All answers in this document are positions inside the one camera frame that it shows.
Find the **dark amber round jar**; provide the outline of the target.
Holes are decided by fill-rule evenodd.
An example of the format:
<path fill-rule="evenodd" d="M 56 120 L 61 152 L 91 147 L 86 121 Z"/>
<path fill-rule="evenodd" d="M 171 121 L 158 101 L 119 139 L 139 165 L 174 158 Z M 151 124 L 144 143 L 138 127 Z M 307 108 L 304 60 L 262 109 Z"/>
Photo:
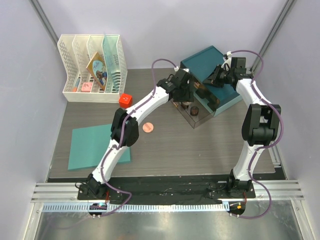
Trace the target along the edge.
<path fill-rule="evenodd" d="M 199 108 L 197 106 L 192 106 L 190 108 L 190 115 L 196 117 L 199 114 Z"/>

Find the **clear smoked drawer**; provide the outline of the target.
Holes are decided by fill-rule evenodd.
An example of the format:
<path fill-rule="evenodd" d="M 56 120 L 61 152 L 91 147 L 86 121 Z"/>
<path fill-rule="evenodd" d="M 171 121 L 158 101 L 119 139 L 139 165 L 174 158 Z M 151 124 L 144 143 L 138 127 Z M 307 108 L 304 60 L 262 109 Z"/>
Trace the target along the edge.
<path fill-rule="evenodd" d="M 171 102 L 193 129 L 213 118 L 216 113 L 216 111 L 212 111 L 206 103 L 202 104 L 202 102 L 196 98 L 194 99 L 194 102 L 190 103 L 188 109 L 183 109 L 181 102 L 174 102 L 173 100 L 171 100 Z M 192 106 L 197 106 L 199 108 L 197 116 L 190 115 L 190 108 Z"/>
<path fill-rule="evenodd" d="M 216 111 L 219 107 L 220 100 L 211 92 L 209 89 L 202 84 L 196 76 L 191 75 L 191 80 L 193 81 L 193 91 L 202 100 L 206 100 L 206 105 L 212 110 Z"/>

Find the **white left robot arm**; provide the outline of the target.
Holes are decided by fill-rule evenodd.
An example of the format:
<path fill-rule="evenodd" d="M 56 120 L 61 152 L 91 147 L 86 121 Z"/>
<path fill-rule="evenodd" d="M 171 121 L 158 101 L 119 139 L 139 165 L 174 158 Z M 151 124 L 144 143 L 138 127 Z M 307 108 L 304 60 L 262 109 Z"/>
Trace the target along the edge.
<path fill-rule="evenodd" d="M 98 166 L 80 186 L 79 192 L 89 199 L 102 199 L 107 193 L 107 183 L 123 153 L 139 138 L 139 125 L 155 109 L 170 100 L 194 101 L 194 81 L 172 78 L 160 80 L 154 89 L 133 106 L 119 108 L 111 125 L 110 141 Z"/>

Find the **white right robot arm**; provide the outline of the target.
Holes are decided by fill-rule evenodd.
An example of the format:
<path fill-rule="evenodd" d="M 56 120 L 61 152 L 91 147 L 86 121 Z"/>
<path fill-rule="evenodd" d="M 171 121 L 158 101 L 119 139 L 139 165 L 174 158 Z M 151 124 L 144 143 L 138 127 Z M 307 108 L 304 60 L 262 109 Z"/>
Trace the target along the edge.
<path fill-rule="evenodd" d="M 203 83 L 213 87 L 231 85 L 247 106 L 241 128 L 243 148 L 224 187 L 230 197 L 236 198 L 251 191 L 253 171 L 260 155 L 278 136 L 281 107 L 264 98 L 254 78 L 243 67 L 227 69 L 219 64 Z"/>

